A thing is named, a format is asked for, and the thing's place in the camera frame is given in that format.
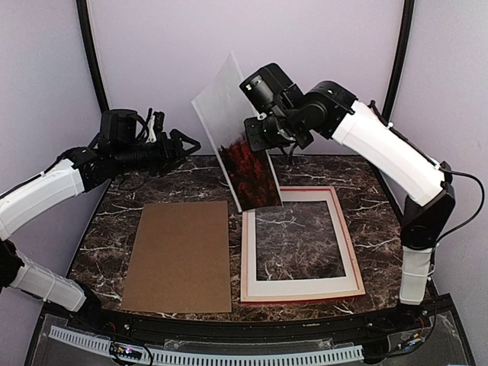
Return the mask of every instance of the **brown cardboard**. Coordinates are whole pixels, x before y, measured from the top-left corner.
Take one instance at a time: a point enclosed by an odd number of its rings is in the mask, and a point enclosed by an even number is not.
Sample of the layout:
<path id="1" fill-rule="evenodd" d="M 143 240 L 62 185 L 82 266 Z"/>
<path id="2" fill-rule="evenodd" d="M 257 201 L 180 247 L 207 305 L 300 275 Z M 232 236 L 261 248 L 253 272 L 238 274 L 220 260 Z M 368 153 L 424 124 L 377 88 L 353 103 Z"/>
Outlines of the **brown cardboard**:
<path id="1" fill-rule="evenodd" d="M 226 201 L 145 205 L 121 309 L 230 312 L 228 236 Z"/>

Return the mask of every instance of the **white paper sheet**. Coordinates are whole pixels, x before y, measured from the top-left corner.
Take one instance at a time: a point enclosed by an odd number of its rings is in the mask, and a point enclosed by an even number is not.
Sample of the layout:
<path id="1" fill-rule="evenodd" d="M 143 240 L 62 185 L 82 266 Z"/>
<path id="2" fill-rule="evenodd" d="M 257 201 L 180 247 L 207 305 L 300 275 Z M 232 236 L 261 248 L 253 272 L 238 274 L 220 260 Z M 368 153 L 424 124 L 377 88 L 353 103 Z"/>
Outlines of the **white paper sheet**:
<path id="1" fill-rule="evenodd" d="M 250 152 L 244 120 L 255 110 L 239 89 L 244 78 L 231 52 L 210 84 L 191 102 L 223 170 L 239 212 L 280 206 L 281 193 L 267 152 Z"/>

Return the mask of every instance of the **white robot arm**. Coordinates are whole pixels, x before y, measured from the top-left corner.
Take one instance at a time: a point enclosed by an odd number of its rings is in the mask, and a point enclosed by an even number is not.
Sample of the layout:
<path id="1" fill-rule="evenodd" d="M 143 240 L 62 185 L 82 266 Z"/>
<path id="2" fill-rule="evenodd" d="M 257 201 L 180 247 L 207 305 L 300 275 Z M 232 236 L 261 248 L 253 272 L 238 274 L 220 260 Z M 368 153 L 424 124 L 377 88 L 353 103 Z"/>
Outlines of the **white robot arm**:
<path id="1" fill-rule="evenodd" d="M 33 262 L 9 238 L 44 211 L 116 175 L 142 168 L 162 176 L 200 149 L 198 141 L 178 130 L 167 136 L 162 131 L 163 120 L 162 112 L 153 114 L 152 110 L 146 121 L 132 110 L 106 111 L 95 139 L 97 148 L 67 150 L 47 170 L 0 194 L 0 290 L 8 286 L 18 288 L 72 312 L 83 306 L 89 309 L 99 306 L 98 298 L 85 285 Z M 136 136 L 137 121 L 143 129 Z M 183 142 L 191 147 L 184 149 Z"/>
<path id="2" fill-rule="evenodd" d="M 334 82 L 305 95 L 275 63 L 240 85 L 264 119 L 244 121 L 253 151 L 289 145 L 304 149 L 311 130 L 365 157 L 408 193 L 402 222 L 403 276 L 400 302 L 419 305 L 430 275 L 432 251 L 454 208 L 448 165 L 419 151 L 371 107 Z"/>

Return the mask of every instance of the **dark marble surface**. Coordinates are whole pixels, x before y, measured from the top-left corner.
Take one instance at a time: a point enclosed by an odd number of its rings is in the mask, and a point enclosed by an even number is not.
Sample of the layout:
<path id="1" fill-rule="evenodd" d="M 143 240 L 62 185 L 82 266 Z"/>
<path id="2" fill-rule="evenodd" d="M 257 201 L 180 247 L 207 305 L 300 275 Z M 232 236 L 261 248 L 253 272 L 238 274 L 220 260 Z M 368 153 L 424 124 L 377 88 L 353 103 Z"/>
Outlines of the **dark marble surface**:
<path id="1" fill-rule="evenodd" d="M 258 281 L 345 276 L 327 202 L 284 202 L 256 210 Z"/>
<path id="2" fill-rule="evenodd" d="M 335 187 L 355 247 L 366 295 L 354 300 L 322 303 L 248 305 L 239 302 L 241 215 L 217 160 L 191 157 L 164 178 L 149 178 L 135 191 L 109 187 L 75 257 L 70 278 L 89 285 L 107 309 L 119 310 L 133 241 L 143 205 L 155 202 L 229 201 L 231 313 L 146 314 L 176 319 L 213 321 L 278 321 L 315 319 L 364 313 L 394 307 L 400 290 L 400 226 L 369 165 L 358 156 L 297 157 L 294 166 L 274 158 L 281 185 L 332 185 Z M 139 186 L 143 173 L 133 173 L 124 187 Z"/>

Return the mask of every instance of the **black metal pole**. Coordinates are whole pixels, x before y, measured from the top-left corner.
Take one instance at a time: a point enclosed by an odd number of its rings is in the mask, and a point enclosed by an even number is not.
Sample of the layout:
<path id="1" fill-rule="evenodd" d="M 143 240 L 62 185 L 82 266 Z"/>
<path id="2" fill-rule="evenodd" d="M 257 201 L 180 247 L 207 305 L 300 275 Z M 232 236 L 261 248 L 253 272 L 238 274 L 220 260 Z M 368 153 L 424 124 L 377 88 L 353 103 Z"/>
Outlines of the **black metal pole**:
<path id="1" fill-rule="evenodd" d="M 92 27 L 90 26 L 90 17 L 88 15 L 88 6 L 86 0 L 76 0 L 78 8 L 79 26 L 82 30 L 83 44 L 85 45 L 86 59 L 90 69 L 91 81 L 97 95 L 98 106 L 100 111 L 108 111 L 107 95 L 105 94 L 104 83 L 101 79 L 100 67 L 98 66 L 97 53 L 93 42 Z"/>
<path id="2" fill-rule="evenodd" d="M 413 19 L 414 0 L 405 0 L 403 3 L 402 23 L 400 25 L 400 34 L 396 46 L 395 60 L 391 71 L 390 84 L 388 85 L 387 96 L 384 100 L 383 111 L 381 114 L 386 120 L 390 120 L 393 105 L 397 97 L 398 86 L 402 76 L 403 64 L 405 62 L 406 48 L 409 42 L 410 28 Z"/>

